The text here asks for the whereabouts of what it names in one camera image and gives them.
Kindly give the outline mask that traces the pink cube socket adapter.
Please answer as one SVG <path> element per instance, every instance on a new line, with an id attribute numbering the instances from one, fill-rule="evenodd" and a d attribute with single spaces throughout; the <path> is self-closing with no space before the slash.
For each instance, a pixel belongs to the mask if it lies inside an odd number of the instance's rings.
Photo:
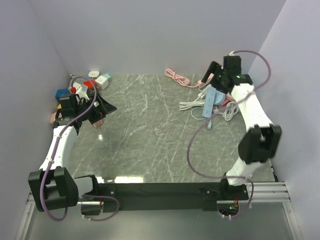
<path id="1" fill-rule="evenodd" d="M 104 120 L 103 120 L 103 119 L 100 119 L 100 120 L 96 121 L 95 123 L 93 123 L 92 126 L 93 126 L 94 128 L 99 128 L 99 127 L 101 127 L 103 124 L 104 124 Z"/>

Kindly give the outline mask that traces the light blue long power strip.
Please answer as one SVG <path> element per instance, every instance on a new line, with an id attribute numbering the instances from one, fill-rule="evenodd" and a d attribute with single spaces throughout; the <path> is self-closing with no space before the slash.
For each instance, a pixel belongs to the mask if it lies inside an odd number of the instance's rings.
<path id="1" fill-rule="evenodd" d="M 203 106 L 194 107 L 190 111 L 192 118 L 194 118 L 195 120 L 203 121 L 203 120 L 209 119 L 209 121 L 205 124 L 207 130 L 210 130 L 212 127 L 211 115 L 213 113 L 216 92 L 217 90 L 214 87 L 209 86 L 205 92 L 205 99 L 204 99 Z M 194 116 L 193 112 L 196 109 L 202 109 L 202 117 Z"/>

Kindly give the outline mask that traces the white power strip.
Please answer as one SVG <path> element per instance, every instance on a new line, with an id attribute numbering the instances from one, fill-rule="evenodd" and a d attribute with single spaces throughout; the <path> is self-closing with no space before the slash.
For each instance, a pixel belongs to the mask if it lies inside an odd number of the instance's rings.
<path id="1" fill-rule="evenodd" d="M 197 98 L 193 101 L 188 102 L 179 102 L 179 110 L 186 111 L 195 107 L 203 107 L 205 104 L 205 97 L 208 88 L 210 85 L 207 85 L 204 89 L 199 89 L 199 94 L 197 95 Z"/>

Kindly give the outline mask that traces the blue cube socket adapter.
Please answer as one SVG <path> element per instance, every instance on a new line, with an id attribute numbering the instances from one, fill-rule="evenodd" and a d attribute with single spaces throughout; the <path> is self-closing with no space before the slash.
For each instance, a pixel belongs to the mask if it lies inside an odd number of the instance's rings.
<path id="1" fill-rule="evenodd" d="M 55 99 L 57 100 L 57 102 L 59 103 L 60 102 L 60 98 L 61 96 L 64 96 L 66 94 L 69 94 L 69 89 L 68 88 L 61 88 L 61 89 L 58 89 L 55 93 Z"/>

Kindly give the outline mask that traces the light blue round power strip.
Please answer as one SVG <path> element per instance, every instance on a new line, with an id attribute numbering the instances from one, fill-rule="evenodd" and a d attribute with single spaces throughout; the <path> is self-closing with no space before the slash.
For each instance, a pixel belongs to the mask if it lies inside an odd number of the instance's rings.
<path id="1" fill-rule="evenodd" d="M 220 106 L 225 100 L 226 100 L 226 94 L 216 90 L 214 95 L 213 105 Z"/>

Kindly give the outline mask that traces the red cube socket adapter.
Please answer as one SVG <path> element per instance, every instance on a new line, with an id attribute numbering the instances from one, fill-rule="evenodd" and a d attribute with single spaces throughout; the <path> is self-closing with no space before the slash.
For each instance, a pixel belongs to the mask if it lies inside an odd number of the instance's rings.
<path id="1" fill-rule="evenodd" d="M 94 78 L 90 78 L 87 82 L 88 82 L 88 83 L 87 83 L 87 86 L 88 86 L 89 88 L 93 88 L 93 87 L 96 85 Z"/>

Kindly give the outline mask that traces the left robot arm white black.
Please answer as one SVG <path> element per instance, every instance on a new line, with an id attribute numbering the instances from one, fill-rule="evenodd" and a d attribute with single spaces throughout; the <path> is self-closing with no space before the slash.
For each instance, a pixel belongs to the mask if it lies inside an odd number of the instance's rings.
<path id="1" fill-rule="evenodd" d="M 28 176 L 40 212 L 73 207 L 82 196 L 88 201 L 99 197 L 100 188 L 94 175 L 73 178 L 67 167 L 82 123 L 95 124 L 117 109 L 93 89 L 89 89 L 85 97 L 67 93 L 59 100 L 61 108 L 54 115 L 53 138 L 47 156 L 39 170 Z"/>

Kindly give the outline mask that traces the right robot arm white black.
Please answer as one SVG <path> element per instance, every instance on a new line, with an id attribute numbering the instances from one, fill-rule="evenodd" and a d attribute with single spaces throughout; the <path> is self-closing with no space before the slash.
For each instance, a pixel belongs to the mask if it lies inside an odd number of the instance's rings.
<path id="1" fill-rule="evenodd" d="M 219 187 L 221 197 L 230 200 L 237 194 L 236 186 L 243 185 L 256 169 L 275 156 L 282 128 L 273 124 L 263 110 L 255 93 L 258 87 L 242 72 L 242 60 L 236 51 L 224 56 L 223 64 L 212 61 L 201 81 L 231 95 L 246 128 L 238 144 L 238 159 L 225 174 L 227 182 Z"/>

